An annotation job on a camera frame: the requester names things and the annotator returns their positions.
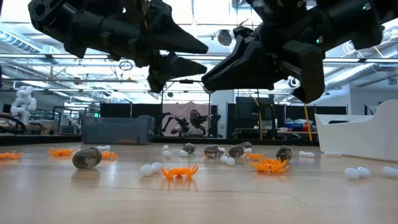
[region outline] white wall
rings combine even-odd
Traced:
[[[367,88],[351,88],[351,107],[353,115],[364,115],[364,105],[378,106],[379,102],[398,100],[397,90],[375,90]]]
[[[211,94],[211,105],[218,105],[218,114],[221,119],[218,123],[218,134],[226,138],[227,103],[234,103],[234,90],[216,91]]]
[[[330,95],[323,95],[318,100],[308,104],[313,106],[347,106],[348,114],[351,114],[351,89],[345,85],[341,90],[329,90]]]
[[[37,101],[37,109],[52,111],[54,106],[63,106],[64,98],[56,95],[45,95],[42,91],[33,92],[33,97]],[[2,113],[3,105],[11,105],[16,98],[15,92],[0,92],[0,113]]]

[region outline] rock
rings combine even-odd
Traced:
[[[207,158],[211,159],[211,158],[220,158],[221,156],[223,156],[223,151],[218,149],[217,145],[209,145],[206,147],[206,149],[204,150],[205,155],[207,156]]]
[[[97,166],[102,159],[101,152],[96,147],[89,147],[78,151],[72,159],[77,169],[88,169]]]
[[[236,145],[233,146],[229,151],[228,151],[229,156],[232,158],[238,158],[243,156],[244,154],[244,148],[242,145]]]
[[[191,143],[184,144],[182,146],[182,150],[184,150],[185,152],[191,154],[191,153],[195,152],[195,145],[191,144]]]
[[[250,142],[242,142],[241,146],[243,146],[243,148],[245,148],[245,149],[249,149],[249,148],[253,147],[253,145]]]
[[[285,160],[291,160],[293,157],[292,150],[287,146],[279,147],[278,151],[276,152],[276,158],[279,158],[282,162]]]

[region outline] white ball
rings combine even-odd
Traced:
[[[309,157],[309,158],[314,158],[315,154],[313,152],[307,152],[306,156]]]
[[[359,172],[354,168],[347,168],[344,170],[344,175],[348,180],[356,180],[359,178]]]
[[[181,150],[181,151],[180,151],[180,156],[181,156],[181,157],[188,157],[188,153],[185,152],[184,150]]]
[[[164,151],[163,152],[163,156],[165,158],[171,158],[173,156],[173,154],[170,151]]]
[[[141,167],[141,169],[139,170],[139,172],[141,173],[141,176],[143,176],[143,177],[150,177],[153,173],[152,166],[148,165],[148,164],[143,165]]]
[[[398,177],[398,169],[394,169],[391,167],[385,167],[385,168],[383,168],[381,174],[384,177]]]
[[[360,178],[368,178],[372,176],[371,171],[365,167],[358,167],[356,170],[358,170]]]
[[[235,165],[235,159],[232,158],[232,157],[229,157],[229,158],[226,160],[226,164],[229,165],[229,166]]]
[[[221,159],[220,159],[220,161],[221,161],[221,163],[226,163],[226,161],[227,161],[227,157],[226,156],[223,156]]]
[[[152,165],[152,170],[154,170],[154,173],[160,173],[162,171],[162,164],[159,162],[154,162]]]

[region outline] ceiling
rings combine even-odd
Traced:
[[[0,22],[7,27],[11,32],[16,33],[21,38],[27,39],[30,43],[38,46],[51,46],[55,51],[59,53],[66,53],[63,49],[62,43],[47,37],[35,30],[30,23],[29,12],[27,10],[27,4],[29,0],[3,0],[2,14]],[[224,47],[218,43],[217,40],[212,38],[220,29],[234,29],[237,24],[243,21],[244,26],[254,28],[261,23],[259,16],[243,4],[242,0],[164,0],[167,4],[173,8],[173,18],[177,24],[191,33],[203,43],[209,46],[207,55],[222,55],[227,56],[233,50],[233,44],[230,47]],[[315,1],[308,1],[308,7],[313,7]],[[379,46],[379,50],[390,47],[396,44],[395,36],[392,35],[393,29],[398,24],[398,21],[393,22],[389,25],[387,32],[385,32],[384,44]],[[3,52],[21,53],[17,48],[10,47],[6,43],[0,42],[0,48]],[[87,54],[102,54],[96,50],[88,50]],[[374,48],[361,50],[359,53],[355,51],[352,46],[345,43],[341,46],[336,47],[326,53],[327,57],[369,57],[372,55],[377,56],[377,51]],[[17,59],[14,62],[20,63],[25,66],[29,66],[34,70],[41,73],[50,74],[51,68],[54,73],[58,73],[57,78],[74,78],[80,77],[82,79],[107,79],[107,80],[123,80],[132,78],[137,80],[138,83],[83,83],[82,85],[74,85],[68,83],[64,88],[103,88],[103,89],[119,89],[119,90],[142,90],[142,92],[134,93],[115,93],[116,98],[129,99],[133,102],[146,102],[146,103],[158,103],[160,96],[149,95],[147,93],[149,86],[146,81],[148,75],[147,68],[134,67],[130,71],[122,71],[118,66],[104,67],[111,65],[114,62],[105,62],[104,60],[60,60],[60,64],[65,66],[49,67],[40,64],[40,60],[21,60]],[[70,64],[101,64],[101,66],[67,66]],[[215,66],[215,62],[202,62],[208,67],[208,70]],[[325,75],[329,75],[340,68],[336,67],[325,67]],[[190,77],[192,80],[200,80],[201,75]],[[188,101],[191,99],[197,99],[198,101],[207,101],[208,95],[203,92],[203,87],[199,83],[191,85],[181,84],[175,82],[173,84],[167,84],[167,91],[174,92],[173,98],[165,96],[165,100],[170,102],[176,102],[178,100]],[[275,84],[276,91],[289,91],[292,89],[289,87],[287,81],[281,81]],[[91,96],[97,96],[102,98],[99,94],[91,94]],[[286,96],[280,96],[280,100],[285,99]]]

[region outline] yellow pole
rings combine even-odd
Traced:
[[[304,104],[304,113],[305,113],[305,119],[307,120],[308,134],[310,135],[310,140],[312,141],[311,124],[310,121],[308,120],[308,111],[306,104]]]

